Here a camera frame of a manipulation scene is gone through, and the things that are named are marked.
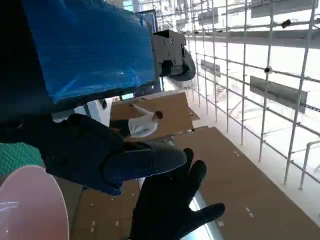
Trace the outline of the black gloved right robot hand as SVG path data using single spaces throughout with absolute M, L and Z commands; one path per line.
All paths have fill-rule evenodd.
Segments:
M 130 240 L 180 240 L 224 214 L 222 202 L 197 211 L 190 209 L 207 167 L 202 160 L 193 161 L 192 149 L 183 152 L 184 165 L 144 180 L 133 210 Z

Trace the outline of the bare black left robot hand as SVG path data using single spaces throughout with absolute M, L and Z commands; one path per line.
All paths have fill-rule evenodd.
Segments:
M 160 77 L 191 80 L 185 45 L 182 34 L 152 32 L 142 15 L 100 1 L 1 1 L 0 141 L 37 148 L 48 174 L 111 196 L 124 181 L 182 166 L 172 146 L 126 143 L 84 114 L 52 115 Z

